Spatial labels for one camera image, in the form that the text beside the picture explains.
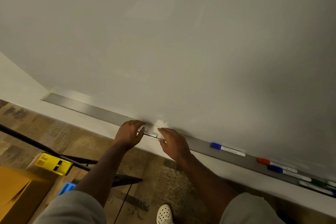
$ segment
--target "person's left hand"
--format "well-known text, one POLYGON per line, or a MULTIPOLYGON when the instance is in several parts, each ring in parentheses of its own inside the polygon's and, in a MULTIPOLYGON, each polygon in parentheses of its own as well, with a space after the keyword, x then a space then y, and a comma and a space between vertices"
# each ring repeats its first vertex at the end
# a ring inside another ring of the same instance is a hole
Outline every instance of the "person's left hand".
POLYGON ((114 145, 119 145, 129 150, 136 146, 144 135, 145 128, 143 127, 137 135, 138 129, 145 125, 146 122, 140 120, 129 120, 121 125, 117 135, 115 136, 114 145))

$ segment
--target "cardboard box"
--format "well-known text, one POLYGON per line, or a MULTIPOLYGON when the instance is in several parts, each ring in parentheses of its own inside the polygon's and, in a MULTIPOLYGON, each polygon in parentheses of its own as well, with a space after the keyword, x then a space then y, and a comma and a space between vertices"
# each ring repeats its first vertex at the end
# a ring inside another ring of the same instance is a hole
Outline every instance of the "cardboard box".
POLYGON ((52 186, 29 170, 0 166, 0 224, 26 224, 52 186))

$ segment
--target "yellow object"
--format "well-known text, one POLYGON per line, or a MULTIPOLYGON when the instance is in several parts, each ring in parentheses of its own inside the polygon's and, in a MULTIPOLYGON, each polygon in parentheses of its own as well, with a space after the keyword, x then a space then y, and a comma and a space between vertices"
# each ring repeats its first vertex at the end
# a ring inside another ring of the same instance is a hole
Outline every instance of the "yellow object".
POLYGON ((53 184, 28 170, 0 166, 0 224, 26 224, 53 184))
POLYGON ((72 167, 72 164, 72 162, 51 156, 46 153, 43 153, 35 163, 36 166, 52 171, 59 175, 67 175, 70 168, 72 167))

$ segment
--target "gray sleeve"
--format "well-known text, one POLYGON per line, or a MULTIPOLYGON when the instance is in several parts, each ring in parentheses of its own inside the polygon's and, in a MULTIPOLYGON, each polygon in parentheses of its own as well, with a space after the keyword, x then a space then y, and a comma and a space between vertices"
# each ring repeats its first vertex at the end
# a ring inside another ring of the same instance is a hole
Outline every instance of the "gray sleeve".
POLYGON ((243 193, 235 197, 225 209, 220 224, 284 224, 262 197, 243 193))
POLYGON ((105 224, 103 207, 92 196, 69 191, 55 198, 34 224, 105 224))

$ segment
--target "hand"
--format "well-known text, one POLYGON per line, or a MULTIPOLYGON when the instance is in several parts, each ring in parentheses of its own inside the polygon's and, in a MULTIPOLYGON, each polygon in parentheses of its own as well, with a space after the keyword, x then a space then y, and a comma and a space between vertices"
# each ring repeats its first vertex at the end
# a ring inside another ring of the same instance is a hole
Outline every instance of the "hand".
POLYGON ((176 130, 170 128, 158 128, 158 131, 164 136, 166 142, 159 138, 162 150, 178 164, 191 156, 189 145, 186 139, 176 130))
POLYGON ((140 120, 129 120, 121 125, 115 136, 113 145, 124 147, 127 151, 136 146, 144 135, 145 128, 142 128, 137 135, 138 129, 146 123, 140 120))

